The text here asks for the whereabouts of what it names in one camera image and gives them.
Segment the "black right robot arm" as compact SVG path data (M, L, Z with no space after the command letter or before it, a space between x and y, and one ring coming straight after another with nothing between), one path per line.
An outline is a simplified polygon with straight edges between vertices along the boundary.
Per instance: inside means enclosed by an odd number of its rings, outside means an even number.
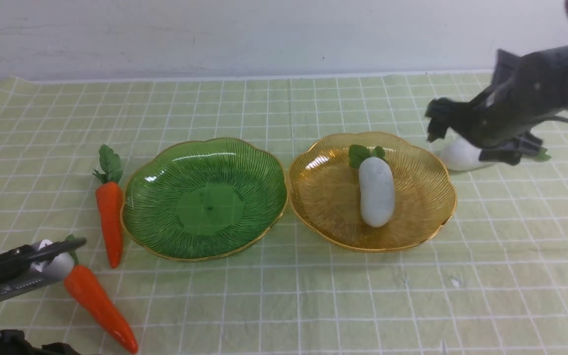
M568 123L568 46L516 55L499 49L491 83L471 101L430 101L427 139L453 130L481 150L479 159L511 166L538 157L543 141L531 130L546 121Z

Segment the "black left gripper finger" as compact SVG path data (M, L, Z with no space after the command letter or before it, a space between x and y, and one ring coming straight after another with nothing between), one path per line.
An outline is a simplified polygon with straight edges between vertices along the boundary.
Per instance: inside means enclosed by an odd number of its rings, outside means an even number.
M15 260L21 264L38 263L53 260L61 254L75 252L86 245L86 238L72 238L70 240L56 241L43 247L38 245L24 245L15 251Z

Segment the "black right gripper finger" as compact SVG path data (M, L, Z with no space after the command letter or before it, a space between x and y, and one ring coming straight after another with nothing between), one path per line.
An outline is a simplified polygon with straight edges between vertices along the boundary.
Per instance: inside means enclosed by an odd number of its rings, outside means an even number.
M448 130L464 136L467 132L469 103L460 103L449 98L433 99L428 104L425 117L428 117L427 141L433 143L445 139Z
M546 161L546 148L543 139L539 139L530 131L507 140L494 148L485 148L478 156L480 162L505 163L510 166L518 165L523 158Z

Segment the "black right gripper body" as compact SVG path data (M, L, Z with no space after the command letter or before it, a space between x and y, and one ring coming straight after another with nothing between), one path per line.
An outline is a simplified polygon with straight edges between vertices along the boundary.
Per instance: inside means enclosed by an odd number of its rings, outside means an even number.
M517 55L499 49L490 85L455 114L455 131L494 147L568 111L568 48Z

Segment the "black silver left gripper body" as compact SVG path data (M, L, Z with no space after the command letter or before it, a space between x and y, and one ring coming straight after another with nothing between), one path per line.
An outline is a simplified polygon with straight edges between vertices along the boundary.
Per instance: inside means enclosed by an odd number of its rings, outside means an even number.
M50 240L42 240L34 245L43 247L51 243ZM0 254L0 302L60 283L73 268L73 260L66 253L53 260L21 264L15 260L15 251L18 247Z

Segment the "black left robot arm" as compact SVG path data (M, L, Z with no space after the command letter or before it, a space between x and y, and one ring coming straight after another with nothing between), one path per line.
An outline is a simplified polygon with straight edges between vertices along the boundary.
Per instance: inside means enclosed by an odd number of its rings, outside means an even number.
M74 267L72 253L87 243L72 235L63 241L42 240L0 254L0 302L61 283ZM0 330L0 355L76 355L63 342L37 348L17 329Z

